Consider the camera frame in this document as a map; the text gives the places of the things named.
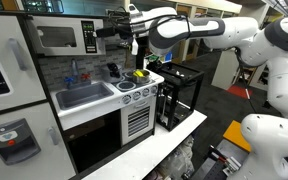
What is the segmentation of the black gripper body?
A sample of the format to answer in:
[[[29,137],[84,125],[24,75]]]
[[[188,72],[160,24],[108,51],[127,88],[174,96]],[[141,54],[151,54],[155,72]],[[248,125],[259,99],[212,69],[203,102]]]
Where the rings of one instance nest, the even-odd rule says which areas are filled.
[[[133,36],[128,27],[107,27],[96,31],[96,36],[99,38],[111,37],[116,34],[118,34],[121,39],[127,39]]]

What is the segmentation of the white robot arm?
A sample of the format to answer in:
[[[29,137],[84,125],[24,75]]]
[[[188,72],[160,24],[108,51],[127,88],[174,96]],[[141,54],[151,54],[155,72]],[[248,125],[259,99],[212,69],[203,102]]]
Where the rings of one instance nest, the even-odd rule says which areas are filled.
[[[241,133],[251,152],[227,180],[288,180],[288,17],[261,29],[252,17],[189,18],[171,7],[140,11],[130,4],[127,16],[114,12],[109,22],[110,28],[95,31],[97,37],[146,37],[157,56],[166,55],[181,40],[201,39],[211,49],[233,48],[245,67],[265,64],[267,101],[281,115],[249,114],[242,120]]]

